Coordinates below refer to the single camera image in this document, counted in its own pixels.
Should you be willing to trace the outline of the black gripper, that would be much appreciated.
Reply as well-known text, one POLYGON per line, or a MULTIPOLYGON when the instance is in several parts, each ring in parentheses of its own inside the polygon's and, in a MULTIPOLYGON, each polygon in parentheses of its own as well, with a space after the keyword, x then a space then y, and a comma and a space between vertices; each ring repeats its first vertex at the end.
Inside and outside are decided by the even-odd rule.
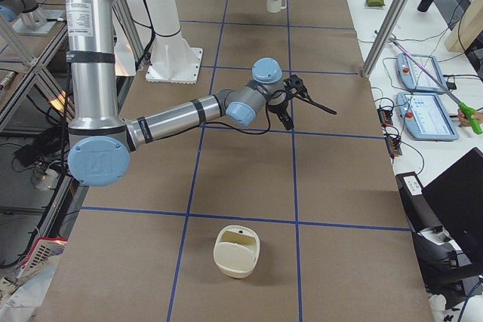
MULTIPOLYGON (((337 112, 327 106, 324 106, 320 103, 317 103, 308 95, 299 95, 297 99, 308 103, 311 106, 314 106, 322 111, 329 113, 331 115, 336 115, 337 112)), ((293 119, 288 113, 288 103, 290 98, 288 97, 286 90, 276 90, 275 93, 272 95, 271 100, 268 103, 268 110, 276 114, 279 121, 283 124, 285 130, 293 130, 294 123, 293 119)))

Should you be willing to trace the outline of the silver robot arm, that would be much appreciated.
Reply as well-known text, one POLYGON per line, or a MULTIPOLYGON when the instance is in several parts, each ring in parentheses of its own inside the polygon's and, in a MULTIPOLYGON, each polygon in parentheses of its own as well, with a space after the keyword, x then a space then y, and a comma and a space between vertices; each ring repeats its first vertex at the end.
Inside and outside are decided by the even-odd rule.
POLYGON ((69 36, 66 56, 72 72, 75 117, 69 123, 69 171, 87 186, 121 179, 130 153, 139 146, 192 130, 228 116, 239 132, 260 111, 276 114, 293 128, 287 107, 297 98, 310 103, 303 81, 284 78, 272 58, 258 60, 241 90, 225 89, 160 113, 134 120, 118 113, 112 9, 115 0, 65 0, 69 36))

